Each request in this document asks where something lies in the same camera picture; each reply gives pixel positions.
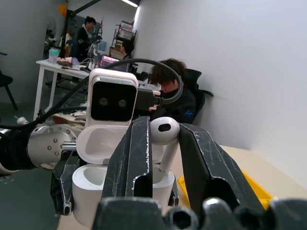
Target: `white earbud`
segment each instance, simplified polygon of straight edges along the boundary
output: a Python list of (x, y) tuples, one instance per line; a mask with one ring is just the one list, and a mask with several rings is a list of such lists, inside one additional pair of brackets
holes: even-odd
[(160, 117), (150, 123), (152, 142), (155, 145), (168, 145), (177, 139), (180, 126), (170, 117)]
[(167, 145), (159, 170), (168, 174), (178, 148), (180, 126), (170, 117), (160, 117), (150, 123), (152, 142), (155, 145)]

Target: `white desk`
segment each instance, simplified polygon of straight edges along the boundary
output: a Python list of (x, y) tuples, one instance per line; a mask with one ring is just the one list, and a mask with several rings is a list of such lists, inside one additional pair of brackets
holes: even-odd
[[(236, 149), (222, 146), (222, 148), (237, 162), (239, 167), (258, 182), (265, 190), (273, 196), (279, 198), (285, 197), (304, 197), (307, 198), (307, 190), (294, 182), (287, 175), (267, 163), (262, 157), (250, 150)], [(172, 172), (178, 179), (183, 176), (182, 161), (180, 149), (175, 156)], [(179, 205), (188, 206), (183, 191), (178, 187)], [(58, 230), (89, 230), (79, 224), (73, 214), (70, 216), (61, 216)]]
[(40, 101), (41, 101), (41, 96), (42, 96), (45, 70), (50, 70), (54, 72), (53, 79), (52, 79), (49, 106), (45, 109), (45, 111), (49, 110), (52, 107), (58, 73), (69, 75), (69, 76), (80, 78), (80, 79), (84, 79), (89, 75), (88, 73), (84, 71), (62, 69), (60, 65), (51, 64), (47, 60), (37, 61), (36, 63), (40, 65), (40, 68), (39, 68), (38, 83), (37, 83), (37, 90), (36, 90), (36, 99), (35, 99), (35, 108), (34, 108), (34, 117), (33, 117), (34, 120), (36, 119), (37, 113), (40, 109)]

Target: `man with dark hair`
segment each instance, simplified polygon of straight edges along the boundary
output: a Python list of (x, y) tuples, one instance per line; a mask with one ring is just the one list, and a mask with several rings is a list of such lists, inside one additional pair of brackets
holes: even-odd
[(79, 62), (87, 58), (87, 52), (91, 45), (92, 35), (89, 33), (96, 25), (96, 20), (87, 16), (84, 24), (79, 29), (77, 34), (78, 50), (76, 57)]
[[(182, 79), (185, 77), (186, 64), (176, 59), (168, 59), (161, 61), (161, 63), (172, 68)], [(171, 98), (178, 91), (178, 82), (175, 77), (166, 69), (159, 66), (154, 66), (152, 73), (149, 76), (149, 81), (152, 84), (159, 83), (161, 85), (161, 96), (164, 98)], [(195, 118), (196, 99), (194, 94), (183, 86), (182, 95), (177, 101), (171, 104), (158, 106), (157, 110), (150, 112), (151, 120), (159, 117), (169, 116), (180, 123), (191, 124)]]
[(120, 52), (124, 55), (124, 59), (132, 58), (131, 53), (134, 50), (134, 45), (132, 42), (124, 41), (121, 44)]

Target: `computer screen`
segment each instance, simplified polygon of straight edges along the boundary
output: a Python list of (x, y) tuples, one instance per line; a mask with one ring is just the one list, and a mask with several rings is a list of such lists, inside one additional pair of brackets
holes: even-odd
[[(114, 58), (114, 57), (110, 57), (108, 55), (102, 55), (100, 68), (103, 68), (104, 66), (107, 66), (107, 65), (112, 64), (112, 63), (117, 62), (117, 61), (119, 61), (119, 59)], [(111, 68), (111, 70), (116, 70), (116, 71), (120, 71), (120, 72), (127, 72), (127, 69), (128, 69), (128, 64), (123, 64), (123, 65)]]

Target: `wire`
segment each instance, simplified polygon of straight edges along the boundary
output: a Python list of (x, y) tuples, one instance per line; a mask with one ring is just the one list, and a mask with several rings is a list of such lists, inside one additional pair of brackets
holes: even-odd
[(88, 58), (84, 59), (79, 65), (83, 64), (86, 60), (88, 60), (87, 63), (89, 63), (90, 61), (94, 61), (95, 62), (94, 58), (88, 57)]
[(72, 110), (86, 110), (86, 106), (72, 106), (72, 107), (64, 107), (56, 110), (54, 114), (72, 111)]
[[(129, 64), (129, 63), (147, 63), (147, 64), (152, 64), (152, 65), (160, 66), (160, 67), (168, 70), (175, 77), (175, 79), (178, 82), (178, 91), (177, 91), (177, 93), (173, 97), (171, 97), (171, 98), (167, 98), (167, 99), (161, 98), (160, 105), (173, 103), (174, 101), (176, 101), (181, 96), (182, 91), (183, 91), (183, 83), (182, 83), (181, 78), (179, 77), (179, 75), (172, 68), (170, 68), (169, 66), (167, 66), (167, 65), (165, 65), (165, 64), (163, 64), (161, 62), (152, 61), (152, 60), (143, 59), (143, 58), (132, 58), (132, 59), (126, 59), (126, 60), (121, 60), (121, 61), (118, 61), (118, 62), (114, 62), (112, 64), (109, 64), (109, 65), (105, 66), (104, 69), (111, 69), (111, 68), (114, 68), (116, 66), (120, 66), (120, 65), (124, 65), (124, 64)], [(59, 110), (60, 107), (62, 105), (64, 105), (64, 103), (71, 96), (73, 96), (88, 81), (89, 81), (89, 76), (87, 76), (81, 82), (79, 82), (78, 85), (76, 85), (73, 89), (71, 89), (58, 103), (56, 103), (53, 107), (51, 107), (45, 114), (38, 116), (35, 121), (32, 121), (32, 122), (30, 122), (28, 124), (25, 124), (25, 125), (22, 125), (22, 126), (7, 126), (7, 125), (0, 124), (0, 128), (4, 128), (4, 129), (17, 129), (17, 130), (21, 130), (21, 129), (25, 129), (25, 128), (34, 128), (38, 124), (43, 123), (49, 116), (53, 115), (57, 110)]]
[(175, 77), (175, 79), (177, 80), (177, 82), (178, 82), (177, 93), (171, 98), (162, 99), (161, 102), (160, 102), (160, 105), (161, 104), (171, 104), (171, 103), (175, 102), (181, 96), (182, 91), (183, 91), (183, 83), (182, 83), (181, 78), (172, 68), (170, 68), (169, 66), (167, 66), (167, 65), (165, 65), (161, 62), (152, 61), (152, 60), (143, 59), (143, 58), (132, 58), (132, 59), (126, 59), (126, 60), (114, 62), (112, 64), (105, 66), (104, 69), (111, 69), (111, 68), (119, 66), (119, 65), (124, 65), (124, 64), (129, 64), (129, 63), (138, 63), (138, 62), (139, 63), (152, 64), (152, 65), (155, 65), (155, 66), (160, 66), (160, 67), (166, 69), (167, 71), (169, 71)]

